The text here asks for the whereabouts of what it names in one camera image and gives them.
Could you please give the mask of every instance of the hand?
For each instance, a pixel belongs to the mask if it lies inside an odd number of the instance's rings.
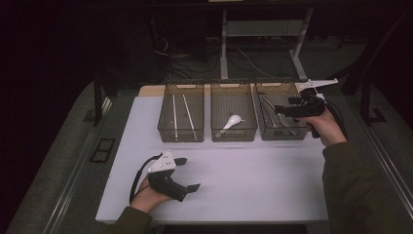
[[[171,197],[161,194],[149,186],[148,175],[140,183],[138,191],[133,200],[131,207],[149,214],[161,203],[172,200]]]
[[[297,119],[312,124],[313,127],[316,128],[317,132],[319,132],[321,143],[325,146],[340,142],[347,142],[346,137],[343,135],[343,132],[341,132],[340,127],[327,108],[325,108],[324,112],[320,116]]]

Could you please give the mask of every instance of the dark sleeve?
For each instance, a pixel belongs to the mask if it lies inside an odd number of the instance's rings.
[[[151,221],[151,215],[126,207],[118,220],[106,231],[106,234],[144,234]]]
[[[348,143],[322,151],[322,181],[332,233],[401,233],[379,193],[378,176]]]

